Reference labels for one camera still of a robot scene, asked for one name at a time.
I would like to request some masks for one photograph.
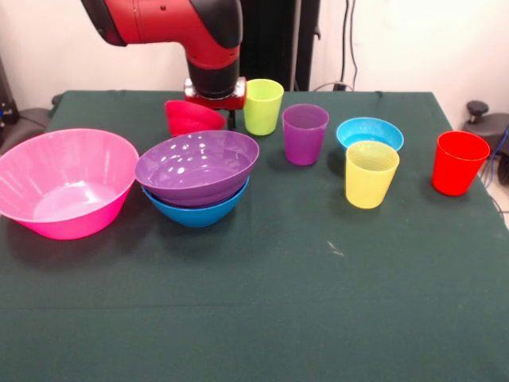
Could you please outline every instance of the plastic bowl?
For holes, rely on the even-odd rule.
[[[362,141],[385,143],[396,151],[403,147],[402,132],[392,123],[377,118],[354,118],[340,124],[336,138],[344,149]]]
[[[153,205],[155,205],[156,208],[169,219],[176,221],[185,227],[203,228],[217,223],[223,219],[237,205],[237,203],[239,203],[239,200],[246,191],[248,184],[249,178],[246,180],[244,186],[227,201],[202,209],[183,209],[180,207],[167,205],[158,200],[145,187],[142,188],[143,192],[146,196],[149,197]]]
[[[221,130],[226,126],[226,119],[220,113],[196,103],[168,101],[165,110],[172,137],[198,131]]]
[[[136,178],[165,203],[213,205],[246,183],[259,153],[253,138],[234,131],[181,135],[144,153]]]
[[[134,183],[138,152],[107,131],[40,135],[0,158],[0,214],[56,240],[108,226]]]

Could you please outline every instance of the white wall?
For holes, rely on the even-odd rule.
[[[340,75],[345,1],[321,2],[312,86]],[[455,127],[472,98],[509,111],[508,0],[357,3],[358,90],[432,91]],[[110,46],[80,0],[0,0],[0,55],[20,108],[67,89],[181,89],[187,76],[179,45]]]
[[[321,2],[312,86],[340,77],[346,2]],[[509,112],[508,16],[508,0],[357,0],[357,90],[432,91],[454,127],[470,99]]]
[[[0,55],[20,108],[68,89],[182,89],[178,44],[114,47],[80,0],[0,0]]]

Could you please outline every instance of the white speck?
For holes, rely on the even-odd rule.
[[[327,244],[332,249],[332,253],[334,253],[338,256],[344,257],[344,253],[342,251],[340,251],[339,249],[337,249],[333,243],[331,243],[330,241],[327,240]]]

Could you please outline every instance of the black knob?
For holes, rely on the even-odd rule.
[[[480,117],[483,114],[488,113],[489,107],[483,101],[470,101],[467,103],[467,109],[470,115]]]

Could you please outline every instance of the blue bowl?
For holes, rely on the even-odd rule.
[[[156,208],[169,219],[186,227],[203,228],[213,225],[223,219],[237,205],[240,197],[246,191],[248,183],[249,178],[246,183],[244,183],[244,186],[237,191],[233,197],[230,197],[226,201],[223,201],[218,205],[204,207],[201,209],[183,209],[181,207],[167,205],[152,195],[145,187],[142,186],[142,189],[153,205],[155,205]]]
[[[402,132],[392,123],[377,118],[354,118],[344,121],[336,131],[336,138],[344,149],[361,141],[385,143],[396,151],[403,147]]]

